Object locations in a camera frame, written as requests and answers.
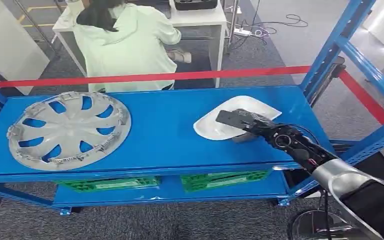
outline red barrier tape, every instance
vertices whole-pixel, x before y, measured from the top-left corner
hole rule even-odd
[[[346,70],[343,70],[339,77],[373,117],[383,125],[384,108]]]
[[[76,78],[50,78],[38,80],[0,81],[0,88],[27,87],[27,86],[61,86],[83,85],[100,83],[121,83],[160,80],[192,80],[212,78],[240,78],[283,74],[306,74],[310,66],[287,66],[274,68],[249,68],[221,71],[194,71],[178,73],[160,73],[126,76],[100,76],[100,77],[76,77]]]

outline black hair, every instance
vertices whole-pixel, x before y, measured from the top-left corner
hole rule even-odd
[[[77,17],[77,24],[95,26],[110,32],[118,32],[114,28],[116,19],[110,14],[110,9],[124,4],[124,0],[90,0],[86,7]]]

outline green crate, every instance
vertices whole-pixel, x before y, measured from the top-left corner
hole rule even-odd
[[[224,172],[196,175],[183,175],[181,182],[186,192],[196,192],[206,189],[226,187],[236,184],[249,183],[265,179],[272,170]]]
[[[114,189],[152,187],[160,184],[159,177],[123,177],[99,180],[57,181],[57,184],[69,187],[76,192],[96,192]]]

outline light green hoodie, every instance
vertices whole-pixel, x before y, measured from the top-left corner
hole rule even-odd
[[[74,35],[86,61],[88,77],[174,73],[177,65],[163,44],[174,45],[181,33],[153,7],[124,4],[110,9],[118,32],[76,24]],[[174,80],[89,84],[89,91],[154,91]]]

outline blue shelf surface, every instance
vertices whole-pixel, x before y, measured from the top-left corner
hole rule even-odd
[[[69,171],[41,171],[18,163],[11,155],[7,129],[31,104],[48,96],[10,97],[0,112],[0,182],[89,179],[134,175],[179,175],[298,168],[286,153],[262,138],[237,144],[213,141],[195,133],[193,124],[203,115],[236,96],[251,96],[282,112],[279,123],[302,125],[321,144],[333,150],[298,86],[213,88],[154,92],[110,93],[123,102],[132,117],[125,142],[93,164]]]
[[[266,179],[196,192],[185,192],[179,176],[162,176],[161,184],[137,189],[76,192],[59,185],[54,207],[86,207],[137,203],[201,202],[234,199],[285,198],[288,187],[281,171]]]

